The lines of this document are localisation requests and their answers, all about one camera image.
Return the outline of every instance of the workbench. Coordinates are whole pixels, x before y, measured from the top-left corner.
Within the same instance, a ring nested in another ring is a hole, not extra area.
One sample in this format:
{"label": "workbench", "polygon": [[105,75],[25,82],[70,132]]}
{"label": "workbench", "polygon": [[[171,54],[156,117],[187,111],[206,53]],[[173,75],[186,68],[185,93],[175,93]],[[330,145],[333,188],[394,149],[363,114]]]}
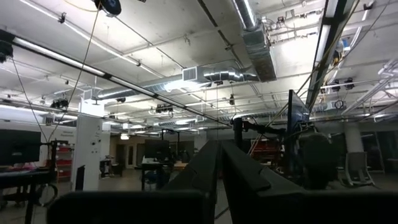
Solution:
{"label": "workbench", "polygon": [[[31,171],[15,171],[0,173],[0,189],[8,189],[13,187],[22,187],[29,185],[29,194],[23,195],[27,200],[25,224],[32,223],[33,205],[37,200],[36,186],[47,184],[53,179],[53,172],[49,170],[31,170]],[[3,195],[3,200],[15,200],[20,195]]]}

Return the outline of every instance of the column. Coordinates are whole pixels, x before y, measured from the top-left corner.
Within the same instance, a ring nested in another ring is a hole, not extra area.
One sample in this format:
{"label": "column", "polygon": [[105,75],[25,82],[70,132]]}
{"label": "column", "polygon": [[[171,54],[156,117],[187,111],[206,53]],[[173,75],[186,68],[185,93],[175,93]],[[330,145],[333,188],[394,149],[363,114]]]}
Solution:
{"label": "column", "polygon": [[348,152],[363,152],[361,131],[358,123],[344,123],[346,145]]}
{"label": "column", "polygon": [[207,142],[206,131],[200,131],[199,135],[195,135],[193,138],[193,147],[200,150]]}
{"label": "column", "polygon": [[84,166],[83,190],[98,190],[100,175],[100,159],[102,149],[102,126],[104,104],[98,104],[90,96],[81,99],[79,112],[92,116],[79,115],[76,127],[76,144],[72,162],[72,190],[75,190],[77,170]]}

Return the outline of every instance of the rack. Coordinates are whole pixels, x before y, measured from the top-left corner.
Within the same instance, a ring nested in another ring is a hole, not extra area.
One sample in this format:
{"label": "rack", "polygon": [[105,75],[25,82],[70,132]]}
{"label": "rack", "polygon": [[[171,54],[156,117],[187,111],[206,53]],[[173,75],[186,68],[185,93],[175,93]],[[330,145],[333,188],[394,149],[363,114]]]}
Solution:
{"label": "rack", "polygon": [[259,135],[251,141],[250,156],[261,164],[277,167],[281,159],[281,144],[278,140],[262,138]]}
{"label": "rack", "polygon": [[74,150],[74,145],[68,144],[68,141],[58,142],[56,155],[55,155],[57,182],[71,181],[73,150]]}

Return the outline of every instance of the metal beam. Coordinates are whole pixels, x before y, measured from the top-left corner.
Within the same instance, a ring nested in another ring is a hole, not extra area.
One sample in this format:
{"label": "metal beam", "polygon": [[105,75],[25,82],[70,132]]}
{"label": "metal beam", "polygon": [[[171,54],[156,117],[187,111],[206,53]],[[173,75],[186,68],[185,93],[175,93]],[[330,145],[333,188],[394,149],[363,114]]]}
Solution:
{"label": "metal beam", "polygon": [[343,32],[344,26],[349,19],[349,14],[354,6],[354,0],[339,0],[337,6],[333,6],[334,1],[327,1],[324,16],[322,18],[321,29],[319,33],[317,53],[315,55],[313,72],[308,88],[307,100],[305,106],[312,110],[320,88],[325,79],[330,61],[337,45],[337,40]]}

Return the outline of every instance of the air duct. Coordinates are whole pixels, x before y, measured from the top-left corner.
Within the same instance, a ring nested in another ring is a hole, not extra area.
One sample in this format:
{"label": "air duct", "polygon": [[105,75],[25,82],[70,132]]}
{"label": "air duct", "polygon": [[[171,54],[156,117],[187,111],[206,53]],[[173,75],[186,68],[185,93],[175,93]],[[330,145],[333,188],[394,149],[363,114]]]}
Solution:
{"label": "air duct", "polygon": [[[171,77],[151,80],[148,82],[139,83],[139,86],[153,91],[171,91],[178,88],[190,89],[199,88],[203,85],[211,85],[212,82],[232,81],[232,82],[246,82],[258,81],[258,77],[253,68],[208,68],[196,66],[192,68],[185,68],[182,74]],[[108,90],[101,90],[98,92],[96,100],[109,100],[116,98],[123,98],[138,95],[137,91],[125,88],[116,87]]]}
{"label": "air duct", "polygon": [[269,39],[249,0],[232,0],[242,25],[242,38],[260,82],[276,80]]}

